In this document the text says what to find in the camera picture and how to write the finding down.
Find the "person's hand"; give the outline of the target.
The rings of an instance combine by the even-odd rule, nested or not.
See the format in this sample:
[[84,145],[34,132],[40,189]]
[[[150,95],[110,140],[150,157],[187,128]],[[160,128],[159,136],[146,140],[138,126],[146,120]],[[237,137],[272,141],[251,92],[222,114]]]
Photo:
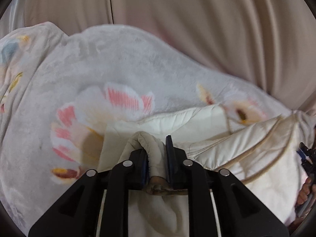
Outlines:
[[[308,201],[308,195],[310,193],[315,194],[315,185],[312,185],[313,181],[310,177],[306,178],[306,181],[302,185],[301,190],[298,193],[297,200],[295,203],[295,208],[307,203]],[[311,209],[306,210],[305,213],[302,214],[301,217],[295,217],[295,220],[288,226],[289,233],[291,234],[294,232],[299,225],[302,223],[302,221],[306,218],[306,216],[309,214]]]

